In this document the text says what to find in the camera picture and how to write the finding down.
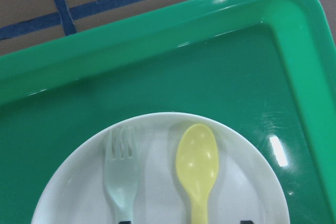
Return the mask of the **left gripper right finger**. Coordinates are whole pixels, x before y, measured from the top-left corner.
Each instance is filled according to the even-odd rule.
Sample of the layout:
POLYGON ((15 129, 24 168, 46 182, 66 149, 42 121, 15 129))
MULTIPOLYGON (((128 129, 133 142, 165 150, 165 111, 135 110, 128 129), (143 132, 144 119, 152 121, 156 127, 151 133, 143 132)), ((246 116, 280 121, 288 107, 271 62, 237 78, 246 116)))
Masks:
POLYGON ((252 220, 241 220, 240 224, 253 224, 252 220))

